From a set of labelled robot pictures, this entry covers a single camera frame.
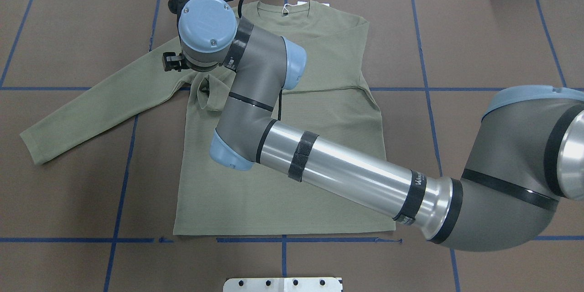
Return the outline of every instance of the metal bracket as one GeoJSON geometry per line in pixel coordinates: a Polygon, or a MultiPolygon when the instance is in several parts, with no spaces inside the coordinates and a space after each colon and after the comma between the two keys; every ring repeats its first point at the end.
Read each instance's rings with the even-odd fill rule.
{"type": "Polygon", "coordinates": [[[228,279],[223,292],[342,292],[343,280],[337,277],[290,277],[228,279]]]}

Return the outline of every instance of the blue tape grid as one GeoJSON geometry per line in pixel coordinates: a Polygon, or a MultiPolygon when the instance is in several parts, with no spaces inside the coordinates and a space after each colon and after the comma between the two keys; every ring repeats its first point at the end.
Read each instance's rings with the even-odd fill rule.
{"type": "MultiPolygon", "coordinates": [[[[540,1],[539,0],[535,0],[535,1],[536,1],[538,12],[540,14],[540,18],[542,20],[542,26],[544,28],[544,32],[546,33],[546,38],[548,40],[549,47],[550,47],[552,55],[553,55],[553,59],[555,61],[557,69],[558,69],[558,74],[561,78],[563,86],[565,87],[567,85],[566,85],[565,79],[563,77],[563,72],[561,70],[561,66],[559,65],[559,60],[558,60],[558,57],[556,55],[555,48],[553,47],[553,42],[551,40],[551,37],[549,36],[546,20],[543,16],[543,13],[542,13],[540,1]]],[[[418,51],[419,51],[419,56],[420,56],[420,64],[421,64],[421,68],[422,68],[424,87],[423,88],[418,88],[418,87],[413,87],[413,88],[383,88],[383,87],[378,87],[378,88],[371,88],[371,91],[396,91],[396,92],[405,91],[405,92],[425,92],[426,93],[426,103],[428,106],[430,127],[432,128],[432,139],[434,142],[434,152],[435,152],[435,156],[436,156],[436,161],[438,161],[438,169],[440,171],[440,175],[442,175],[442,163],[440,161],[438,139],[436,138],[436,128],[434,125],[434,117],[433,117],[433,112],[432,112],[432,103],[430,100],[430,92],[498,92],[498,91],[502,90],[503,88],[432,88],[432,87],[430,87],[428,85],[428,76],[426,73],[426,65],[425,65],[425,60],[424,60],[424,55],[423,55],[422,39],[420,36],[415,0],[411,0],[411,2],[412,2],[412,12],[413,12],[413,19],[414,19],[414,24],[415,24],[416,36],[417,36],[417,45],[418,45],[418,51]]],[[[4,80],[6,78],[6,74],[8,72],[9,66],[10,66],[10,62],[12,61],[12,56],[16,50],[21,32],[23,30],[23,26],[25,25],[26,18],[29,14],[32,3],[33,3],[33,0],[29,0],[26,11],[25,11],[23,18],[21,20],[21,25],[19,26],[19,30],[16,34],[14,43],[12,44],[12,48],[10,50],[8,60],[6,61],[4,70],[2,71],[2,76],[0,78],[0,90],[14,90],[14,91],[19,91],[19,90],[21,90],[21,91],[26,91],[26,90],[39,90],[39,91],[78,90],[78,91],[85,91],[85,90],[89,90],[90,87],[4,87],[3,86],[4,80]]],[[[154,19],[152,20],[152,33],[150,35],[150,44],[148,47],[148,51],[152,50],[152,45],[154,42],[154,34],[155,34],[155,29],[156,29],[156,21],[158,18],[159,5],[160,5],[160,0],[156,0],[156,8],[155,8],[155,12],[154,12],[154,19]]],[[[190,88],[183,87],[183,88],[180,88],[179,90],[188,91],[188,90],[190,90],[190,88]]],[[[576,88],[576,90],[584,91],[584,88],[576,88]]],[[[114,234],[113,234],[112,238],[0,238],[0,243],[111,243],[110,259],[109,259],[109,263],[108,263],[108,269],[106,272],[106,279],[105,279],[105,283],[104,283],[104,292],[106,292],[109,288],[109,281],[111,278],[111,271],[113,269],[113,261],[115,258],[115,246],[118,243],[155,243],[155,242],[172,243],[173,242],[172,240],[168,240],[168,239],[163,238],[163,237],[161,237],[157,240],[154,238],[119,238],[118,237],[119,227],[120,227],[120,222],[121,222],[121,213],[123,210],[123,205],[124,205],[124,200],[125,200],[125,191],[127,188],[127,181],[129,178],[129,165],[130,165],[130,161],[131,161],[131,158],[133,155],[134,142],[136,140],[137,124],[138,124],[138,115],[136,115],[134,117],[134,125],[133,125],[133,129],[132,129],[130,147],[129,147],[128,157],[127,157],[127,161],[126,161],[125,175],[124,175],[124,180],[123,180],[122,189],[121,189],[121,193],[120,193],[120,202],[119,202],[119,206],[118,206],[117,216],[116,216],[116,220],[115,220],[115,229],[114,229],[114,234]]],[[[578,236],[578,235],[576,235],[576,236],[571,236],[571,235],[538,236],[538,237],[534,238],[534,240],[584,240],[584,236],[578,236]]],[[[402,243],[403,240],[384,240],[382,238],[376,238],[376,237],[362,237],[362,238],[359,238],[359,237],[300,238],[300,237],[298,237],[298,238],[289,238],[287,235],[282,235],[281,238],[262,238],[262,237],[259,237],[259,238],[254,238],[254,237],[217,238],[217,242],[218,243],[271,243],[271,242],[282,243],[282,276],[286,277],[287,276],[286,262],[287,262],[287,244],[288,243],[296,243],[296,242],[299,242],[299,243],[300,242],[301,243],[327,243],[327,242],[345,242],[345,243],[347,243],[347,242],[348,243],[364,243],[364,242],[365,243],[380,243],[380,242],[391,243],[391,242],[398,242],[398,243],[402,243]]],[[[455,251],[453,249],[450,249],[450,257],[451,257],[451,263],[452,263],[452,267],[453,267],[455,288],[456,288],[457,292],[460,292],[461,289],[460,289],[460,284],[459,284],[459,273],[458,273],[458,268],[457,268],[457,263],[456,263],[456,254],[455,254],[455,251]]]]}

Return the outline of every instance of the black band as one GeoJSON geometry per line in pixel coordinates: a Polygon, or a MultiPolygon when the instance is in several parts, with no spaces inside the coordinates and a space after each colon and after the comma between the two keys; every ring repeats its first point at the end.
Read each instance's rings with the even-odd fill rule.
{"type": "Polygon", "coordinates": [[[546,151],[544,152],[546,182],[549,189],[557,196],[566,197],[561,188],[559,188],[558,182],[559,148],[562,145],[563,136],[566,134],[568,127],[582,111],[584,111],[584,104],[575,105],[567,109],[553,126],[546,144],[546,151]]]}
{"type": "Polygon", "coordinates": [[[259,101],[253,100],[251,98],[248,98],[248,97],[245,97],[245,96],[241,96],[238,93],[229,92],[229,96],[231,98],[235,98],[236,100],[243,101],[244,103],[248,103],[250,105],[257,106],[260,109],[265,109],[266,111],[270,111],[270,112],[273,112],[274,111],[274,107],[271,107],[269,105],[266,105],[265,103],[260,103],[259,101]]]}
{"type": "Polygon", "coordinates": [[[527,202],[542,209],[555,211],[558,206],[558,201],[551,197],[513,184],[512,182],[507,182],[505,180],[489,176],[488,174],[465,169],[463,171],[463,178],[479,183],[482,186],[486,186],[498,192],[507,194],[511,197],[515,197],[517,200],[527,202]]]}
{"type": "Polygon", "coordinates": [[[248,46],[250,34],[252,34],[253,29],[254,24],[252,24],[252,22],[243,17],[240,19],[240,25],[237,26],[235,38],[227,51],[227,56],[225,56],[223,66],[237,72],[237,66],[240,64],[245,48],[248,46]]]}
{"type": "Polygon", "coordinates": [[[263,130],[263,135],[259,140],[259,145],[257,145],[257,152],[256,152],[256,163],[259,163],[259,159],[261,157],[261,150],[263,149],[263,144],[266,142],[267,134],[269,134],[271,127],[276,123],[278,120],[271,120],[270,123],[267,124],[266,128],[263,130]]]}
{"type": "Polygon", "coordinates": [[[313,145],[317,140],[317,137],[317,134],[310,131],[305,131],[304,134],[302,134],[300,142],[298,142],[298,146],[296,146],[296,150],[294,151],[294,156],[290,163],[290,169],[288,169],[288,177],[299,182],[302,181],[304,168],[306,167],[310,151],[313,150],[313,145]]]}
{"type": "Polygon", "coordinates": [[[452,199],[450,200],[448,213],[446,214],[444,223],[442,223],[442,227],[440,227],[438,233],[430,240],[432,243],[440,244],[450,236],[450,233],[456,225],[456,221],[459,219],[460,208],[463,206],[463,185],[459,180],[452,178],[450,180],[452,180],[452,199]]]}
{"type": "Polygon", "coordinates": [[[402,208],[393,218],[400,224],[409,226],[416,221],[417,212],[420,210],[424,195],[426,194],[426,176],[417,172],[412,172],[412,182],[409,184],[409,190],[402,208]]]}

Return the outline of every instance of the clothing tag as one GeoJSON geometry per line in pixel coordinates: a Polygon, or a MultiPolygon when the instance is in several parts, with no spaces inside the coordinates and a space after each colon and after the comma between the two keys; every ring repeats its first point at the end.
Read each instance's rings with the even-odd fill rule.
{"type": "MultiPolygon", "coordinates": [[[[304,5],[305,3],[308,3],[306,1],[298,1],[298,3],[296,3],[296,5],[304,5]]],[[[323,3],[323,5],[327,5],[328,7],[330,7],[330,3],[323,3]]]]}

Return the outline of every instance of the robotic arm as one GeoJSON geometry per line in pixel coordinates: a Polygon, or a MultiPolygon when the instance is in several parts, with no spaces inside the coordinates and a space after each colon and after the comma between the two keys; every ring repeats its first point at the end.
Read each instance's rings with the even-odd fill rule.
{"type": "Polygon", "coordinates": [[[306,63],[302,47],[235,17],[223,0],[170,0],[182,53],[165,70],[236,78],[211,143],[211,157],[236,170],[263,164],[419,227],[459,250],[511,248],[549,224],[561,197],[584,199],[584,93],[521,86],[498,93],[482,119],[460,180],[431,178],[273,120],[281,89],[306,63]]]}

